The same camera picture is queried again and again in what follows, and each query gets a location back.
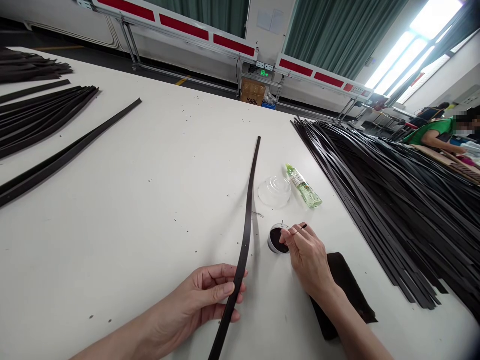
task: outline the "fingernail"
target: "fingernail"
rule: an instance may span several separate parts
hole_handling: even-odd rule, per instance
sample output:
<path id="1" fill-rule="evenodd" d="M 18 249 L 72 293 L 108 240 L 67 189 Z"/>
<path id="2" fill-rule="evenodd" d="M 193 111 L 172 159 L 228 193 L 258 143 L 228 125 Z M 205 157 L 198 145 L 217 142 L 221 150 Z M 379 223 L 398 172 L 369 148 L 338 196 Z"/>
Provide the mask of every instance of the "fingernail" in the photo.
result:
<path id="1" fill-rule="evenodd" d="M 235 290 L 235 284 L 233 282 L 229 282 L 228 284 L 225 285 L 225 287 L 223 288 L 223 293 L 225 295 L 228 295 L 230 293 L 232 293 L 233 291 Z"/>

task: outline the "person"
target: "person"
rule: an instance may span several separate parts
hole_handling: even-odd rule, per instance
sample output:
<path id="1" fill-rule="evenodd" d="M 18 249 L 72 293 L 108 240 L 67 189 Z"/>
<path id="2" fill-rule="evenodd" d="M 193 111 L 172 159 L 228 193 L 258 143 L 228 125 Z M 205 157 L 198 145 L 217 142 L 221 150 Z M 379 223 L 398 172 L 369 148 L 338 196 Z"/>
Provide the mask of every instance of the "person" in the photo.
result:
<path id="1" fill-rule="evenodd" d="M 348 359 L 393 359 L 335 283 L 324 244 L 305 225 L 282 229 L 280 242 L 290 250 L 291 264 L 303 289 L 335 325 Z M 227 264 L 195 270 L 162 301 L 71 360 L 157 360 L 167 356 L 203 324 L 222 318 L 225 305 L 220 302 L 234 292 L 236 271 L 236 266 Z M 243 302 L 245 291 L 247 286 L 242 282 L 237 304 Z M 239 320 L 240 313 L 235 310 L 231 321 Z"/>
<path id="2" fill-rule="evenodd" d="M 418 116 L 413 119 L 410 124 L 415 125 L 418 128 L 428 124 L 430 121 L 436 119 L 440 120 L 445 114 L 445 110 L 450 107 L 450 103 L 442 102 L 437 107 L 425 107 Z"/>
<path id="3" fill-rule="evenodd" d="M 467 150 L 449 141 L 457 130 L 475 130 L 480 128 L 480 106 L 472 107 L 465 113 L 448 119 L 432 121 L 412 132 L 403 139 L 404 144 L 422 145 L 451 153 L 465 154 Z"/>

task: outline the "hand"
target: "hand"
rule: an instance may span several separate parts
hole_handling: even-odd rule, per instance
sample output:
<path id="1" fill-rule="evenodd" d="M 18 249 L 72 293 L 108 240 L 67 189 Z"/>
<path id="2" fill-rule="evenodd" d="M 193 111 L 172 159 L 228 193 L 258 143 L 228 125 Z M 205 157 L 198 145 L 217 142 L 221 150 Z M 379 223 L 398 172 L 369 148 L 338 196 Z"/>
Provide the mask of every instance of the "hand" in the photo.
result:
<path id="1" fill-rule="evenodd" d="M 236 266 L 227 264 L 201 267 L 170 295 L 141 315 L 150 329 L 146 335 L 147 340 L 143 343 L 149 344 L 147 347 L 154 347 L 153 351 L 147 351 L 149 355 L 146 357 L 161 359 L 167 356 L 203 324 L 221 319 L 225 305 L 219 302 L 234 292 L 236 271 Z M 247 286 L 242 282 L 237 304 L 243 302 L 246 290 Z M 239 320 L 240 314 L 235 310 L 231 322 Z"/>
<path id="2" fill-rule="evenodd" d="M 455 148 L 453 149 L 453 152 L 456 153 L 456 154 L 465 154 L 468 150 L 464 147 L 461 147 L 461 146 L 455 146 Z"/>
<path id="3" fill-rule="evenodd" d="M 309 225 L 302 229 L 304 225 L 302 222 L 289 230 L 282 229 L 280 243 L 288 246 L 291 265 L 304 290 L 319 302 L 337 285 L 330 272 L 325 245 Z"/>

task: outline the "yellow floor line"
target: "yellow floor line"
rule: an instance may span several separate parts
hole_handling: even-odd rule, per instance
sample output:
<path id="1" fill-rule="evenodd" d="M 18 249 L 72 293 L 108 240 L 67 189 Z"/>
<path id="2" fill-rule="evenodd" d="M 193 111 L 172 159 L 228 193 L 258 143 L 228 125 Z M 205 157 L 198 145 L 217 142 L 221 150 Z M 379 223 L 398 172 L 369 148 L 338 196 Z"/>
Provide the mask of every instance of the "yellow floor line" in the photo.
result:
<path id="1" fill-rule="evenodd" d="M 191 75 L 188 75 L 187 77 L 183 78 L 182 80 L 180 80 L 179 82 L 177 82 L 175 85 L 177 86 L 182 86 L 182 84 L 184 82 L 186 82 L 188 79 L 190 79 L 192 76 Z"/>
<path id="2" fill-rule="evenodd" d="M 57 46 L 57 47 L 34 47 L 33 50 L 37 51 L 50 51 L 50 50 L 74 50 L 83 49 L 84 46 Z"/>

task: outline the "black hair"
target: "black hair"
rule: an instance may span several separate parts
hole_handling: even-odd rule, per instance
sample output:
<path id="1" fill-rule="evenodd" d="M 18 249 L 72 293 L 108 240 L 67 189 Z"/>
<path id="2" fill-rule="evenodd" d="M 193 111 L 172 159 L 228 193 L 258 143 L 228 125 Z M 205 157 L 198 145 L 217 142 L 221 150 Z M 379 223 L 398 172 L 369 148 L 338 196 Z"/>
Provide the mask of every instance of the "black hair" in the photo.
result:
<path id="1" fill-rule="evenodd" d="M 455 116 L 455 120 L 458 123 L 472 123 L 474 119 L 480 116 L 480 105 L 477 107 L 471 107 L 467 111 L 461 111 L 460 114 Z"/>

